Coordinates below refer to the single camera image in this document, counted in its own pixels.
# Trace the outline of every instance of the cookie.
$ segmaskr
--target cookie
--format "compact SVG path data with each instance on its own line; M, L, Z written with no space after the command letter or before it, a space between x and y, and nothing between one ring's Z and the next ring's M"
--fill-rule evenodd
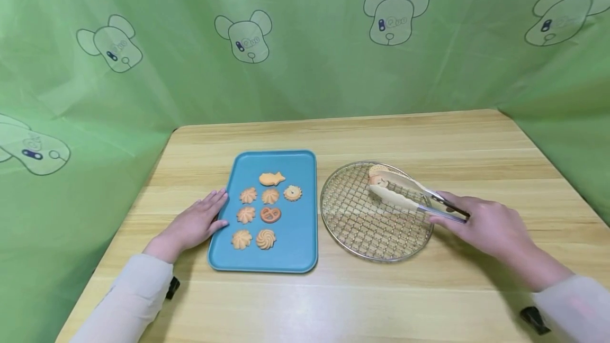
M284 190L284 197L286 200L290 200L290 202L296 202L301 198L301 195L301 188L297 186L288 186L288 188Z
M280 208L270 208L268 206L261 210L261 220L270 224L278 221L282 217Z
M242 229L233 233L233 239L230 243L233 244L234 248L244 250L250 245L250 241L252 241L252 235L248 230Z
M373 175L370 177L369 184L376 184L377 186L382 186L384 188L388 187L388 182L380 175Z
M268 250L273 247L275 241L275 233L270 229L264 229L258 232L258 235L256 236L256 245L262 250Z
M254 200L256 200L256 188L246 188L239 196L239 199L244 204L252 203Z
M253 206L245 206L237 212L237 221L242 224L247 224L252 221L255 215L256 210L254 210Z
M263 204L273 204L280 198L280 193L275 188L266 189L262 194Z
M371 166L371 168L369 169L369 176L373 176L375 174L375 171L389 171L390 169L386 166L384 166L383 164L375 164L374 166Z
M264 174L261 174L260 177L258 177L258 181L264 186L277 186L280 182L283 182L284 180L286 180L286 178L282 176L281 172L276 172L275 174L272 174L271 172L265 172Z

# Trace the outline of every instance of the round cookie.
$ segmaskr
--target round cookie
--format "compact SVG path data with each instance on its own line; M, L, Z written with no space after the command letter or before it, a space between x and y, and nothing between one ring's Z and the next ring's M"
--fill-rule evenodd
M256 210L253 206L245 206L237 212L237 221L242 224L247 224L256 216Z
M281 217L282 212L280 211L280 208L271 208L266 206L261 210L261 220L268 224L278 221Z
M284 197L290 202L296 202L298 199L301 198L301 195L301 188L297 186L288 186L288 188L284 190Z
M256 236L256 245L262 250L268 250L272 248L273 243L275 242L275 233L270 229L261 230Z
M256 200L256 188L250 187L246 188L239 196L242 204L249 204Z
M385 181L380 175L373 175L369 178L369 184L376 184L377 186L382 186L384 188L388 187L388 182Z
M238 249L238 250L244 250L246 247L248 247L250 245L250 242L252 241L252 235L250 234L250 232L248 232L248 230L246 229L242 229L242 230L238 230L237 232L233 233L233 239L231 240L230 243L233 244L233 247Z
M261 198L263 199L263 204L273 204L280 198L280 193L275 188L266 189Z

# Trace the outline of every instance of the fish-shaped cookie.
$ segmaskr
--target fish-shaped cookie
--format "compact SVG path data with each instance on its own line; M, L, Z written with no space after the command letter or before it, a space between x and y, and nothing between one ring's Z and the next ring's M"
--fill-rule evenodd
M277 186L280 182L286 180L281 172L272 174L271 172L265 172L258 177L258 181L264 186Z

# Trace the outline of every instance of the tongs handle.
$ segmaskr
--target tongs handle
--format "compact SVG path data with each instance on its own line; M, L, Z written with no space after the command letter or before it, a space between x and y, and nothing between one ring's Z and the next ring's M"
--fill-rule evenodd
M442 197L441 195L437 194L437 192L431 191L429 189L426 188L426 193L434 200L436 200L437 202L443 204L445 207L449 207L452 210L456 211L458 214L461 214L462 216L465 216L466 219L470 218L470 214L468 212L466 212L465 210L461 210L458 207L454 206L453 204L451 204L447 199L445 199L444 197Z
M431 213L433 215L442 216L443 218L450 219L450 220L453 220L453 221L461 223L461 224L466 224L466 222L467 222L467 220L460 219L460 218L458 218L458 216L454 216L452 214L445 213L445 212L439 211L439 210L435 210L434 208L429 208L429 207L426 207L423 205L420 205L418 209L421 211L424 211L424 212Z

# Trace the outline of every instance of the hand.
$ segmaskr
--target hand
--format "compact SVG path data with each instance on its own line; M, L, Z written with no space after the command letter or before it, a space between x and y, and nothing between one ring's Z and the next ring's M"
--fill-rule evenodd
M430 222L445 227L478 250L504 260L517 250L535 248L517 211L504 204L476 197L459 197L442 191L438 193L456 207L467 211L470 218L466 224L460 224L431 215Z
M494 256L509 267L533 292L543 291L574 273L537 247L515 210L476 197L438 193L470 214L466 224L431 215L430 222L453 232L470 245Z
M183 251L200 245L229 225L227 220L213 221L227 198L226 190L222 188L210 192L203 200L197 200L153 238L143 253L170 264L176 262Z

